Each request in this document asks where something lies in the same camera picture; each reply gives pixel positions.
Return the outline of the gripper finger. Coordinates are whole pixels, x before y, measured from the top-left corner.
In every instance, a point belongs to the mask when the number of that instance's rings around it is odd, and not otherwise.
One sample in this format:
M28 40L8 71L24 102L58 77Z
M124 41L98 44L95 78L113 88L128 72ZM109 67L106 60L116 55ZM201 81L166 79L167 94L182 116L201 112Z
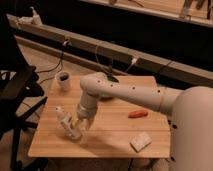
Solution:
M85 130L89 130L91 128L91 126L93 125L93 120L85 120Z
M82 121L77 119L77 120L74 120L72 123L71 123L71 128L72 129L80 129L81 128L81 124L82 124Z

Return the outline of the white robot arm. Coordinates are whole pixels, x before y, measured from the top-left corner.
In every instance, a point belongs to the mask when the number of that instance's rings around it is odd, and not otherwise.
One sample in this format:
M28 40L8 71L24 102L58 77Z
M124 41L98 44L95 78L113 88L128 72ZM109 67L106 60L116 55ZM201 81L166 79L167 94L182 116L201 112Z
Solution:
M213 88L125 85L93 73L80 79L79 119L95 117L102 94L172 117L169 171L213 171Z

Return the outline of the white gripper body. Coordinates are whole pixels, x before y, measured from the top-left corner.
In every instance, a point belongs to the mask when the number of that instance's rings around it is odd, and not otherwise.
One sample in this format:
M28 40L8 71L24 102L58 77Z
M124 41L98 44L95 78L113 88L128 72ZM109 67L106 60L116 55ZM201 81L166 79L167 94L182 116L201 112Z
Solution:
M96 109L95 108L86 108L82 105L77 106L77 118L81 121L93 120L95 119Z

